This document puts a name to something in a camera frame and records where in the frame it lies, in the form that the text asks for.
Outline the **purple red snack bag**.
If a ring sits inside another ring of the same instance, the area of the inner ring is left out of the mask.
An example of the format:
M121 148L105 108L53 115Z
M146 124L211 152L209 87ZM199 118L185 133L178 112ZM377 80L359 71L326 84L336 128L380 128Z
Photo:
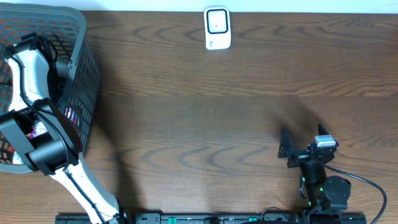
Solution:
M38 121L34 124L28 125L27 127L27 133L25 134L25 136L28 139L33 139L36 138L37 136L40 136L42 134L47 133L47 128L45 127L45 125L43 124L43 122Z

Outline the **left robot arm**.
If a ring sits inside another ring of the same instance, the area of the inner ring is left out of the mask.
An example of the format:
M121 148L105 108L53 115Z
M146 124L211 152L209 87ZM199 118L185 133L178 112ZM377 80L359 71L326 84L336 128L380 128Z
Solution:
M83 157L81 139L56 104L65 79L58 75L58 52L36 33L5 49L12 70L12 100L1 116L1 133L22 167L63 185L85 209L91 223L132 223L118 199L95 177Z

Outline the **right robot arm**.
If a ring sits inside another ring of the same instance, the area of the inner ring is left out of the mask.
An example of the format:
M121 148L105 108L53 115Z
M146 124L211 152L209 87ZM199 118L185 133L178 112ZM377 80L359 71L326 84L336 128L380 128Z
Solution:
M300 194L307 198L309 207L301 214L303 223L341 223L341 213L348 208L351 182L337 175L328 176L326 163L335 156L338 142L322 124L318 134L306 150L295 151L288 132L280 132L280 146L277 157L287 159L287 167L298 167L301 171Z

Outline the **white barcode scanner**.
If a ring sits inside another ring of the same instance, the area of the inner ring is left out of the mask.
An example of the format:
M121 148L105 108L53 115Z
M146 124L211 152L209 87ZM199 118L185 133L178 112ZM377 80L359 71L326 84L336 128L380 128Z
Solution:
M223 50L231 46L231 22L225 7L209 7L203 13L205 46L208 50Z

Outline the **grey plastic mesh basket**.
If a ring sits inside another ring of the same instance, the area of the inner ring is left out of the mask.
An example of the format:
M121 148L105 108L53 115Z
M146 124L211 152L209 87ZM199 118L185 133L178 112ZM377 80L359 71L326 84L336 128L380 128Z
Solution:
M83 155L93 123L101 76L86 42L86 19L71 7L38 4L1 4L1 116L12 100L12 70L5 49L36 33L54 44L58 52L58 75L65 79L56 106L77 131ZM1 170L11 172L21 159L1 133Z

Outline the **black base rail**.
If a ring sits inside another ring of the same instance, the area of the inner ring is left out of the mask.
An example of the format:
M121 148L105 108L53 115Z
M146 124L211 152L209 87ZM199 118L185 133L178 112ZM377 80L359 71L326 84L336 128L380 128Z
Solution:
M176 215L138 213L127 219L133 224L241 224L241 223L310 223L310 224L366 224L366 217L358 214L311 214L308 218L298 215L266 213L264 215Z

